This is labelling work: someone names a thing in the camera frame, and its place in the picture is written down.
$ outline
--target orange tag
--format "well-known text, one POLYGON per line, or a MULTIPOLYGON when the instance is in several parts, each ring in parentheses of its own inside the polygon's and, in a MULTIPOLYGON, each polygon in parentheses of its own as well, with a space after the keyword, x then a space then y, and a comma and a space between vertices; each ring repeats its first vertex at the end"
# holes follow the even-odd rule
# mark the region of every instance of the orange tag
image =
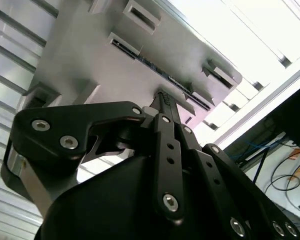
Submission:
POLYGON ((300 148, 297 148, 295 150, 293 150, 293 152, 290 154, 291 157, 289 157, 289 159, 291 160, 296 160, 300 155, 300 148))

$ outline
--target screw hole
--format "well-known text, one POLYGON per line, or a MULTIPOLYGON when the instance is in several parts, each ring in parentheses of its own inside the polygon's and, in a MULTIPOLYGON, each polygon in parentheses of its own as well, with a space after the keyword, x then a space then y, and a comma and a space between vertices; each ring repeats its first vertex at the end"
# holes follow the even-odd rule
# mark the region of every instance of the screw hole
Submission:
POLYGON ((212 164, 210 162, 206 162, 206 164, 208 165, 209 168, 212 168, 212 164))
POLYGON ((167 203, 168 203, 170 206, 175 205, 175 201, 173 201, 173 199, 172 199, 171 197, 167 197, 167 198, 166 198, 166 201, 167 201, 167 203))
POLYGON ((220 182, 219 182, 218 179, 215 178, 215 179, 213 179, 213 181, 214 181, 215 184, 220 185, 220 182))
POLYGON ((171 157, 167 157, 166 160, 167 160, 168 163, 170 163, 170 164, 175 164, 175 161, 174 161, 171 157))
POLYGON ((175 149, 175 147, 172 144, 170 144, 170 143, 168 143, 167 146, 168 146, 168 148, 170 148, 172 150, 175 149))
POLYGON ((45 125, 44 123, 42 123, 42 122, 38 122, 38 123, 36 124, 36 126, 37 126, 38 128, 41 128, 41 129, 44 129, 44 128, 46 127, 46 125, 45 125))
POLYGON ((64 142, 69 145, 74 144, 74 141, 72 141, 71 139, 66 139, 64 142))

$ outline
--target silver bolt head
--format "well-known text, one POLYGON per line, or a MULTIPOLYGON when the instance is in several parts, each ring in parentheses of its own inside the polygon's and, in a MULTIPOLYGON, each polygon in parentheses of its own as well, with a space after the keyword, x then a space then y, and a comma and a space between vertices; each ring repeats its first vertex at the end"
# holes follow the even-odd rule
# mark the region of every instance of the silver bolt head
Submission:
POLYGON ((165 194, 163 196, 163 204, 171 212, 176 212, 179 207, 177 199, 171 194, 165 194))
POLYGON ((212 146, 211 148, 212 148, 212 150, 213 150, 214 152, 216 152, 217 154, 220 152, 219 149, 218 149, 217 147, 215 147, 215 146, 212 146))
POLYGON ((78 147, 77 139, 75 139, 73 136, 68 136, 68 135, 60 138, 60 144, 65 149, 70 149, 70 150, 78 147))
POLYGON ((295 237, 298 237, 296 230, 289 223, 286 222, 285 227, 289 231, 289 233, 291 233, 295 237))
POLYGON ((235 231, 235 233, 238 234, 240 237, 243 238, 245 236, 244 227, 235 218, 233 218, 233 217, 231 218, 230 225, 231 225, 233 231, 235 231))
POLYGON ((285 232, 284 232, 283 229, 279 226, 278 223, 276 223, 275 221, 273 221, 273 222, 272 222, 272 226, 273 226, 273 228, 276 230, 276 232, 277 232, 280 236, 282 236, 282 237, 285 236, 285 232))
POLYGON ((170 119, 167 118, 166 116, 162 116, 163 121, 165 121, 166 123, 170 123, 170 119))
POLYGON ((132 111, 133 111, 135 114, 141 114, 141 111, 140 111, 138 108, 136 108, 136 107, 133 107, 133 108, 132 108, 132 111))
POLYGON ((50 129, 50 124, 47 123, 45 120, 42 120, 42 119, 34 120, 31 123, 31 126, 34 130, 40 131, 40 132, 45 132, 45 131, 48 131, 50 129))
POLYGON ((188 134, 192 133, 191 129, 190 129, 189 127, 187 127, 187 126, 184 126, 183 129, 184 129, 188 134))

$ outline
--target blue cable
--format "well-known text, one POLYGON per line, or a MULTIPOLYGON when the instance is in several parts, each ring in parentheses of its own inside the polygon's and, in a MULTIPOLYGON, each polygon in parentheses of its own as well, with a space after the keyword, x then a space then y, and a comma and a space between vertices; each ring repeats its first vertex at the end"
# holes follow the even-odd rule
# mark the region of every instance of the blue cable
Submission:
MULTIPOLYGON (((255 149, 272 148, 272 147, 274 147, 274 146, 276 146, 276 145, 279 144, 277 141, 275 141, 273 144, 271 144, 271 145, 269 145, 269 146, 264 146, 264 145, 267 145, 267 144, 269 143, 268 141, 267 141, 267 142, 264 142, 264 143, 261 143, 260 145, 256 145, 256 144, 254 144, 254 143, 252 143, 252 142, 248 142, 248 141, 247 141, 247 143, 250 144, 251 146, 254 146, 254 148, 252 148, 251 150, 247 151, 245 154, 248 154, 248 153, 252 152, 252 151, 255 150, 255 149)), ((243 154, 239 154, 239 155, 234 155, 234 156, 229 156, 229 157, 230 157, 230 158, 239 158, 239 157, 241 157, 242 155, 243 155, 243 154)))

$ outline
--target corrugated metal panel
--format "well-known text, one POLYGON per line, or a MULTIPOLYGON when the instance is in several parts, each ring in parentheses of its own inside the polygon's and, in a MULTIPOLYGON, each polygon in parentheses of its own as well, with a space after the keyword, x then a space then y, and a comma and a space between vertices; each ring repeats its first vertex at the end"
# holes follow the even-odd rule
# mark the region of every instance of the corrugated metal panel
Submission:
MULTIPOLYGON (((31 84, 58 15, 61 1, 52 2, 0 0, 0 168, 20 96, 31 84)), ((41 223, 37 207, 0 176, 0 239, 32 240, 41 223)))

